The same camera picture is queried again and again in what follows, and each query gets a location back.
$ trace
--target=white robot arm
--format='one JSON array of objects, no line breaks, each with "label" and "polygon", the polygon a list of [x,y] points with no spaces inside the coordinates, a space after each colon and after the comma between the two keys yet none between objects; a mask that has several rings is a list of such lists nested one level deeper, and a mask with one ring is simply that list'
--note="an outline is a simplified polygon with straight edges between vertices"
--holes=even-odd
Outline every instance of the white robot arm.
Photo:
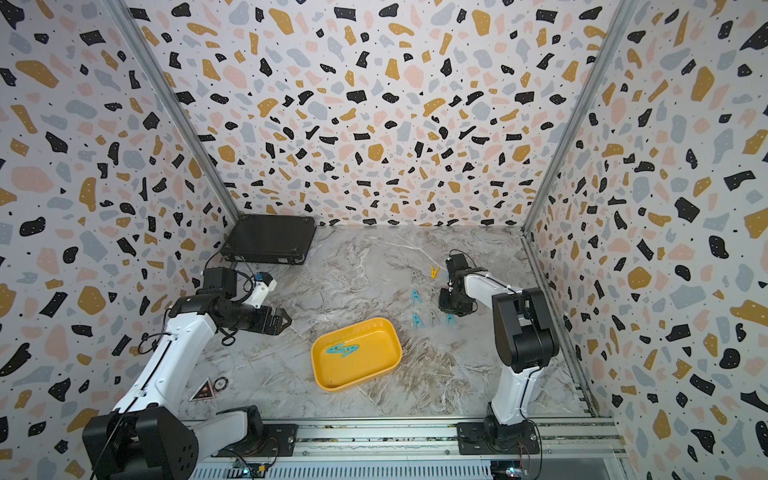
[{"label": "white robot arm", "polygon": [[275,290],[272,276],[258,273],[251,281],[250,295],[232,300],[237,272],[208,269],[203,288],[170,308],[165,331],[158,334],[160,340],[136,383],[112,412],[94,417],[83,430],[83,443],[99,480],[184,480],[199,460],[221,449],[245,456],[263,445],[265,427],[256,406],[220,412],[191,429],[177,417],[197,358],[216,332],[229,329],[225,338],[240,329],[279,335],[292,323],[285,310],[262,305]]},{"label": "white robot arm", "polygon": [[523,431],[536,379],[560,351],[544,294],[538,288],[522,289],[497,280],[484,268],[470,268],[460,253],[451,255],[445,265],[449,282],[440,291],[440,310],[464,316],[472,313],[476,301],[493,311],[496,351],[503,365],[485,419],[486,438],[496,445],[508,444]]}]

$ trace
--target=plastic tray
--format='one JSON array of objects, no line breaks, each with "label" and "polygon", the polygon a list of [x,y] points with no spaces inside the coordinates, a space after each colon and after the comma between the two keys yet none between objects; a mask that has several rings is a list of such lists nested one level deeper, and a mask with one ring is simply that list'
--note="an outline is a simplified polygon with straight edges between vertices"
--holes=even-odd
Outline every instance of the plastic tray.
[{"label": "plastic tray", "polygon": [[326,333],[312,345],[317,385],[339,392],[393,370],[402,359],[395,327],[381,317]]}]

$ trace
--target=gray floor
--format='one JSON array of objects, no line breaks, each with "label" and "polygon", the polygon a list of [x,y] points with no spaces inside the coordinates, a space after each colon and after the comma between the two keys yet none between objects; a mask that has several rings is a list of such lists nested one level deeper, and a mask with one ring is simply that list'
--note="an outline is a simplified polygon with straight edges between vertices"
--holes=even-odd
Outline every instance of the gray floor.
[{"label": "gray floor", "polygon": [[[281,306],[293,325],[279,336],[239,332],[233,346],[211,340],[187,385],[184,420],[256,405],[265,418],[484,415],[495,394],[501,363],[492,315],[483,305],[457,326],[437,308],[452,248],[514,286],[535,280],[515,228],[319,227],[303,266],[240,264],[268,271],[278,282],[267,302]],[[440,266],[435,279],[432,266]],[[422,303],[412,301],[417,290]],[[430,311],[440,324],[430,326]],[[414,329],[413,314],[424,329]],[[310,348],[318,336],[375,316],[389,319],[402,344],[398,368],[340,393],[315,384]],[[581,414],[585,404],[561,356],[534,391],[533,415]],[[226,377],[212,400],[188,401],[206,378]]]}]

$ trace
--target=terrazzo wallpaper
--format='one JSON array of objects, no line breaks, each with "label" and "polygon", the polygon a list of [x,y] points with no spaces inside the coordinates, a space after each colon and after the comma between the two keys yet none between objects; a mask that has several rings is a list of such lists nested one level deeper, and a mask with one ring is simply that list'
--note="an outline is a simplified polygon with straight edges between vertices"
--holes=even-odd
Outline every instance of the terrazzo wallpaper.
[{"label": "terrazzo wallpaper", "polygon": [[100,3],[0,13],[0,478],[83,478],[230,222]]},{"label": "terrazzo wallpaper", "polygon": [[768,478],[768,3],[638,5],[538,257],[638,478]]},{"label": "terrazzo wallpaper", "polygon": [[242,211],[514,225],[618,2],[128,4]]}]

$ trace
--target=black case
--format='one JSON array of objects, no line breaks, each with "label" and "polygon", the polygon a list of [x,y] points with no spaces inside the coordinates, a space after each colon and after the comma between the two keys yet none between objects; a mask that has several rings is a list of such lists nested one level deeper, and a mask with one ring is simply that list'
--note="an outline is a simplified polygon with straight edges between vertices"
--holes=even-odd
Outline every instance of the black case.
[{"label": "black case", "polygon": [[312,217],[245,215],[232,229],[221,255],[230,262],[303,265],[315,228]]}]

